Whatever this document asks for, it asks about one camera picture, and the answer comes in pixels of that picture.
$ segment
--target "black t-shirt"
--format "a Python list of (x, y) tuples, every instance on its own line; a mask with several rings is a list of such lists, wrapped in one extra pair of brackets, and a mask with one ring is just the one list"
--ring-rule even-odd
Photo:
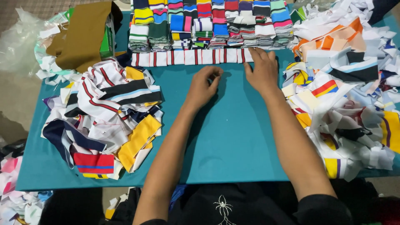
[(209, 184), (186, 191), (168, 222), (153, 219), (141, 225), (329, 225), (352, 224), (347, 207), (329, 195), (310, 195), (298, 210), (286, 214), (257, 183)]

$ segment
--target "spider print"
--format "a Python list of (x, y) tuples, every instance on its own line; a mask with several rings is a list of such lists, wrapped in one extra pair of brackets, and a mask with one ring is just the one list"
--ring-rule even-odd
[(224, 213), (224, 220), (221, 223), (219, 223), (218, 225), (236, 225), (236, 224), (232, 223), (231, 221), (229, 221), (229, 219), (228, 219), (229, 210), (232, 212), (232, 209), (230, 207), (233, 207), (233, 206), (226, 203), (226, 199), (223, 195), (221, 195), (220, 198), (218, 199), (218, 202), (214, 202), (214, 204), (218, 204), (218, 206), (215, 209), (219, 208), (221, 215), (222, 215), (222, 213)]

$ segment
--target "hand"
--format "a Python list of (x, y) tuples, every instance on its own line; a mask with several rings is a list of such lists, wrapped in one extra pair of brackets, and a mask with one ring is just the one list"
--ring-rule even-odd
[(215, 95), (223, 70), (217, 66), (205, 66), (193, 75), (185, 105), (199, 110)]
[(254, 70), (248, 63), (244, 63), (244, 71), (247, 81), (261, 95), (265, 92), (275, 89), (278, 86), (278, 62), (275, 59), (275, 52), (266, 53), (260, 48), (249, 48), (254, 61)]

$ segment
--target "person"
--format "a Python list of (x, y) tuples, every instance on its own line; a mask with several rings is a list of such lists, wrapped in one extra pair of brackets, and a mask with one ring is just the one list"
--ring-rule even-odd
[(186, 100), (149, 169), (133, 225), (352, 224), (352, 216), (337, 199), (315, 146), (277, 86), (275, 53), (260, 48), (249, 51), (254, 69), (244, 63), (246, 78), (268, 109), (278, 157), (298, 200), (294, 217), (279, 208), (258, 183), (202, 185), (189, 196), (185, 191), (186, 197), (168, 212), (191, 125), (197, 112), (215, 95), (223, 74), (219, 67), (205, 66), (193, 76)]

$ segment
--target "table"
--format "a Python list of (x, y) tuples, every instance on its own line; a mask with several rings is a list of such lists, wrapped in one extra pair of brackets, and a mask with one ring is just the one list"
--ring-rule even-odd
[[(123, 12), (123, 26), (116, 35), (117, 51), (126, 49), (129, 12)], [(390, 26), (399, 33), (392, 15), (387, 15), (376, 26)], [(400, 44), (400, 36), (394, 42)], [(278, 50), (279, 84), (282, 72), (293, 62), (293, 53)], [(228, 183), (251, 181), (287, 181), (278, 156), (270, 120), (261, 96), (247, 82), (243, 65), (225, 63), (217, 96), (197, 115), (186, 150), (180, 183)], [(202, 65), (150, 68), (156, 85), (160, 85), (165, 101), (161, 104), (163, 135), (153, 141), (153, 149), (134, 173), (125, 174), (119, 180), (85, 178), (75, 167), (70, 170), (50, 142), (40, 137), (41, 128), (49, 115), (42, 99), (59, 94), (62, 84), (54, 86), (42, 83), (36, 109), (25, 147), (19, 178), (18, 191), (54, 190), (87, 187), (142, 186), (148, 169), (170, 129), (182, 105), (194, 73)], [(386, 177), (400, 175), (400, 155), (396, 153), (393, 171), (365, 169), (359, 177)]]

